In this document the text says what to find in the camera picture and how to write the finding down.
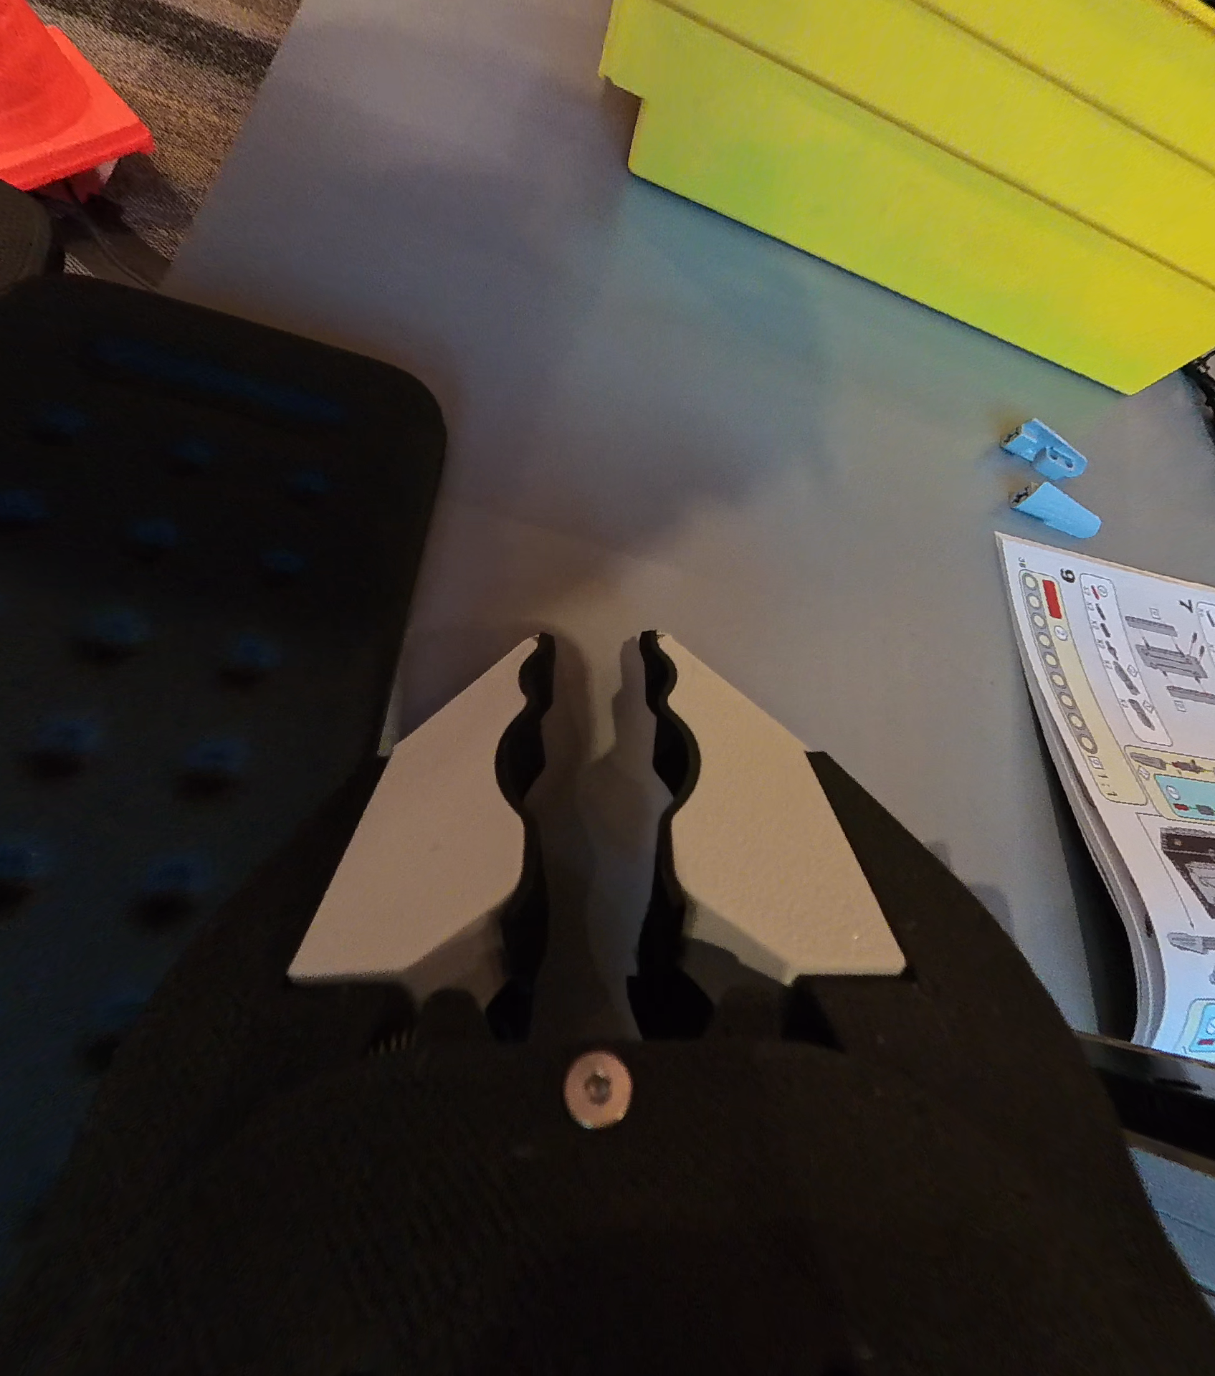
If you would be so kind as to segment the yellow plastic bin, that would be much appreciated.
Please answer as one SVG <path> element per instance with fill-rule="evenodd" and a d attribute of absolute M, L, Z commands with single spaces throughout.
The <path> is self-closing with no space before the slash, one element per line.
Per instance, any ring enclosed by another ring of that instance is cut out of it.
<path fill-rule="evenodd" d="M 1205 3 L 619 1 L 630 171 L 1131 394 L 1215 346 Z"/>

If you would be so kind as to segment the grey desk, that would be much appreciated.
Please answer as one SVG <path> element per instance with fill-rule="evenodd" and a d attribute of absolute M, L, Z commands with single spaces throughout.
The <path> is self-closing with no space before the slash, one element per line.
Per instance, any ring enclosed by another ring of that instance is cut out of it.
<path fill-rule="evenodd" d="M 410 371 L 442 406 L 398 670 L 415 728 L 555 641 L 530 793 L 534 1030 L 634 1033 L 667 791 L 659 628 L 827 751 L 1011 932 L 1064 1018 L 1133 1030 L 1121 920 L 1041 743 L 994 531 L 998 440 L 1089 456 L 1081 550 L 1215 585 L 1215 455 L 1181 376 L 1119 396 L 635 179 L 609 3 L 302 3 L 168 291 Z"/>

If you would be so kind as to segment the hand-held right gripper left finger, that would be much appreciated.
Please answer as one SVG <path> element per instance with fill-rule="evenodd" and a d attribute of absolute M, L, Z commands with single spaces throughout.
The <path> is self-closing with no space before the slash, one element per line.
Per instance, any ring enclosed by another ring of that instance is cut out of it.
<path fill-rule="evenodd" d="M 547 950 L 547 878 L 527 796 L 547 750 L 555 641 L 539 631 L 392 746 L 288 963 L 298 987 L 460 990 L 524 1040 Z"/>

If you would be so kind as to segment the small grey brick piece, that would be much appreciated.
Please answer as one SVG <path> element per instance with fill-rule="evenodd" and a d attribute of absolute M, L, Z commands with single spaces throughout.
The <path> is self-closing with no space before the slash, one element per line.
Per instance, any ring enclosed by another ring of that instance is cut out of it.
<path fill-rule="evenodd" d="M 1081 451 L 1036 418 L 1021 421 L 999 440 L 999 446 L 1004 453 L 1024 460 L 1041 478 L 1054 483 L 1079 476 L 1088 466 L 1088 458 Z"/>
<path fill-rule="evenodd" d="M 1009 506 L 1073 540 L 1089 540 L 1101 528 L 1099 515 L 1049 480 L 1038 480 L 1016 490 L 1009 496 Z"/>

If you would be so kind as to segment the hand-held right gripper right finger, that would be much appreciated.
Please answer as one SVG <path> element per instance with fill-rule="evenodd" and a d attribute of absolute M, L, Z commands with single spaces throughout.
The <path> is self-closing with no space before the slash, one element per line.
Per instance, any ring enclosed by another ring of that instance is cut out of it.
<path fill-rule="evenodd" d="M 699 1038 L 732 993 L 802 1022 L 804 982 L 904 975 L 804 743 L 667 631 L 637 648 L 667 791 L 629 975 L 640 1035 Z"/>

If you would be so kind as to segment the orange plastic bin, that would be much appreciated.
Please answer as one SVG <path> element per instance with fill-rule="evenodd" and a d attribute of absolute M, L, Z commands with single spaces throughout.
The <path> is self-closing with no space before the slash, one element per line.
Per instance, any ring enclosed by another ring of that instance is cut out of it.
<path fill-rule="evenodd" d="M 21 191 L 100 184 L 148 126 L 75 43 L 23 1 L 0 1 L 0 179 Z"/>

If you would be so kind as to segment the black bumpy pad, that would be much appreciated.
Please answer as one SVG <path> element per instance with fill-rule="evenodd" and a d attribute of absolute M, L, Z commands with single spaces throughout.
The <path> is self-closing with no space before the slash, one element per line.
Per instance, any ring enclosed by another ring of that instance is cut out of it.
<path fill-rule="evenodd" d="M 375 755 L 444 453 L 392 363 L 0 299 L 0 1290 L 187 938 Z"/>

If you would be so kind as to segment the printed instruction booklet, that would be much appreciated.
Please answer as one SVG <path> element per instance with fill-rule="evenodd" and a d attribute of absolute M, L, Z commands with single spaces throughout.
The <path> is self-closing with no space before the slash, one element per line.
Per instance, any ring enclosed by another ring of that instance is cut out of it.
<path fill-rule="evenodd" d="M 1133 1040 L 1215 1065 L 1215 586 L 994 540 L 1036 718 L 1124 923 Z"/>

